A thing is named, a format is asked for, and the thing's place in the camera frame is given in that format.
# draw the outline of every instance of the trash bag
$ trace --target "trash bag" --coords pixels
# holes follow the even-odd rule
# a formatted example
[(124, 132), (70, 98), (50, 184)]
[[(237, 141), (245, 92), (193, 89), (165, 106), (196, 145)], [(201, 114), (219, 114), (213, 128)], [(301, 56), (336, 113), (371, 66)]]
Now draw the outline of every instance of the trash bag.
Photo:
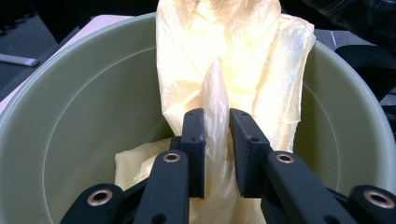
[[(156, 23), (164, 117), (180, 136), (186, 112), (205, 114), (205, 198), (190, 199), (190, 223), (265, 223), (260, 200), (239, 196), (229, 108), (250, 113), (274, 150), (292, 151), (313, 25), (281, 14), (276, 0), (161, 0)], [(116, 156), (117, 170), (124, 157)], [(135, 181), (116, 173), (116, 184), (131, 187), (152, 162)]]

